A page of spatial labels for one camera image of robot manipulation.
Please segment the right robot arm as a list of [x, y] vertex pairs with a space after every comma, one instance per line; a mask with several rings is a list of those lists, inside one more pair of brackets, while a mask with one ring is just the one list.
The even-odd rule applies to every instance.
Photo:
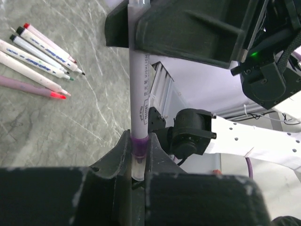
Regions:
[[[124, 0], [106, 17], [108, 47], [129, 50], [133, 173], [142, 175], [149, 132], [149, 56], [224, 69], [236, 61], [243, 93], [269, 110], [301, 119], [298, 0]], [[301, 170], [301, 135], [247, 126], [212, 113], [183, 109], [174, 126], [157, 129], [164, 150], [184, 161], [192, 154], [226, 153]]]

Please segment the purple pen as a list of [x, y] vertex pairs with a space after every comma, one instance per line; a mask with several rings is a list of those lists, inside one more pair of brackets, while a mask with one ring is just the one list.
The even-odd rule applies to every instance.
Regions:
[[130, 110], [132, 141], [132, 178], [144, 180], [148, 143], [149, 112], [149, 54], [135, 49], [135, 26], [143, 13], [150, 8], [149, 0], [130, 0], [128, 12]]

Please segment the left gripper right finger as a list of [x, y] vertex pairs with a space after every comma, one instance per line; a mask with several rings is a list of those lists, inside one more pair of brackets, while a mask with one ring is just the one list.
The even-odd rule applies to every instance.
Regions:
[[268, 226], [257, 184], [236, 175], [189, 174], [162, 150], [151, 133], [145, 169], [147, 226]]

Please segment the pink cap white pen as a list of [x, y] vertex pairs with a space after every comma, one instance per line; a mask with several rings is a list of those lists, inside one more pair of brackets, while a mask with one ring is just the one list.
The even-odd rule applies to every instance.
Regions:
[[36, 72], [35, 70], [25, 66], [24, 64], [13, 59], [12, 57], [10, 57], [9, 55], [5, 54], [2, 51], [0, 52], [0, 63], [54, 92], [71, 96], [70, 93], [68, 93], [66, 90], [64, 90], [57, 83], [51, 81], [50, 79], [41, 75], [40, 73]]

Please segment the white pen pink tip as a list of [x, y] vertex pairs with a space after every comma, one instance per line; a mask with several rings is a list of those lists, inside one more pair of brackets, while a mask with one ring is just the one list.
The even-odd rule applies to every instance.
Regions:
[[62, 94], [53, 92], [47, 88], [38, 88], [29, 83], [14, 80], [5, 76], [0, 77], [0, 86], [9, 89], [15, 89], [26, 93], [31, 93], [43, 97], [56, 98], [56, 99], [66, 99]]

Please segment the red cap white marker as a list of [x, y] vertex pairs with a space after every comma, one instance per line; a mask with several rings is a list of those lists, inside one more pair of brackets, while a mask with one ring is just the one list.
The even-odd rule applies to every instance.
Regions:
[[41, 40], [43, 40], [44, 42], [46, 42], [48, 45], [50, 45], [51, 47], [53, 47], [55, 50], [60, 51], [61, 53], [65, 54], [69, 60], [71, 60], [73, 63], [77, 63], [77, 61], [75, 59], [73, 59], [71, 57], [71, 55], [69, 53], [67, 53], [65, 50], [63, 50], [61, 47], [59, 47], [57, 44], [55, 44], [52, 40], [50, 40], [48, 37], [46, 37], [44, 34], [42, 34], [39, 30], [37, 30], [33, 25], [29, 24], [29, 23], [25, 23], [23, 25], [24, 28], [26, 28], [27, 30], [29, 30], [31, 33], [33, 33], [34, 35], [36, 35], [38, 38], [40, 38]]

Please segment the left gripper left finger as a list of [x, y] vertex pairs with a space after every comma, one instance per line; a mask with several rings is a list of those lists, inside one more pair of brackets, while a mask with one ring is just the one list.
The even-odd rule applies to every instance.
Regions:
[[131, 225], [130, 147], [125, 131], [91, 166], [1, 168], [1, 225]]

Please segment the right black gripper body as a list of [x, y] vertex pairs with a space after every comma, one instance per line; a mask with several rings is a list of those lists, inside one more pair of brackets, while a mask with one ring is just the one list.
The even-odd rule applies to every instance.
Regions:
[[301, 89], [301, 67], [293, 52], [301, 45], [301, 2], [270, 0], [245, 62], [231, 69], [245, 96], [269, 110]]

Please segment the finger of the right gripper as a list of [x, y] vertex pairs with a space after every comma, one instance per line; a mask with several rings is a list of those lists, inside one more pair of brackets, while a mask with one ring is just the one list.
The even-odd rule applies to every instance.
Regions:
[[128, 0], [122, 0], [107, 15], [104, 34], [107, 47], [128, 48]]
[[229, 68], [243, 59], [257, 0], [153, 0], [135, 47], [158, 56]]

